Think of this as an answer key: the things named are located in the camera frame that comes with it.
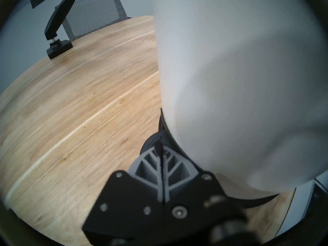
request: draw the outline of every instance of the chair backrest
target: chair backrest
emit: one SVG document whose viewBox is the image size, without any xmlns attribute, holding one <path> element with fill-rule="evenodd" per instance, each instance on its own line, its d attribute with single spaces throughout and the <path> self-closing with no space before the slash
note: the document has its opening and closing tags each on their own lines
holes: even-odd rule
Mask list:
<svg viewBox="0 0 328 246">
<path fill-rule="evenodd" d="M 63 22 L 71 41 L 128 19 L 120 0 L 76 0 Z"/>
</svg>

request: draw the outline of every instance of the white wall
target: white wall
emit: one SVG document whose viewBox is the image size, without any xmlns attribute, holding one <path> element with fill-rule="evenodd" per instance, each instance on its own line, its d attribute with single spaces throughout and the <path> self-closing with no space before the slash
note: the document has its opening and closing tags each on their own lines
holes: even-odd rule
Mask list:
<svg viewBox="0 0 328 246">
<path fill-rule="evenodd" d="M 120 0 L 129 17 L 153 15 L 152 0 Z"/>
</svg>

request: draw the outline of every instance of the wood grain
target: wood grain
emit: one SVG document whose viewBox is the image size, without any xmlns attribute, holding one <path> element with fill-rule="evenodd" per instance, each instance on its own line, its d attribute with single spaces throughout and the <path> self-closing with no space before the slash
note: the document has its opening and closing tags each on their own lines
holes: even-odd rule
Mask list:
<svg viewBox="0 0 328 246">
<path fill-rule="evenodd" d="M 0 96 L 1 198 L 64 245 L 90 245 L 81 226 L 109 175 L 127 169 L 158 128 L 161 97 L 153 17 L 132 18 L 42 59 Z M 293 191 L 247 210 L 263 240 Z"/>
</svg>

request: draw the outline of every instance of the screw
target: screw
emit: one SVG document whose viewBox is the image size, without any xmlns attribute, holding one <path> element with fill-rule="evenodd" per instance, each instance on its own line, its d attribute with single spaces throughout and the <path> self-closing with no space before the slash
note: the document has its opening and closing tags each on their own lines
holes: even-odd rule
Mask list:
<svg viewBox="0 0 328 246">
<path fill-rule="evenodd" d="M 149 215 L 151 212 L 152 212 L 152 209 L 151 209 L 149 206 L 146 206 L 146 207 L 144 208 L 144 214 L 145 214 L 145 215 Z"/>
<path fill-rule="evenodd" d="M 105 203 L 101 204 L 101 206 L 100 206 L 100 210 L 101 210 L 102 212 L 107 211 L 107 210 L 108 210 L 108 205 L 105 204 Z"/>
<path fill-rule="evenodd" d="M 176 219 L 184 219 L 188 215 L 188 211 L 185 207 L 177 205 L 172 209 L 172 215 Z"/>
<path fill-rule="evenodd" d="M 212 180 L 212 176 L 210 176 L 210 175 L 208 175 L 208 174 L 206 174 L 206 173 L 202 175 L 202 178 L 203 178 L 204 180 L 207 180 L 207 181 Z"/>
</svg>

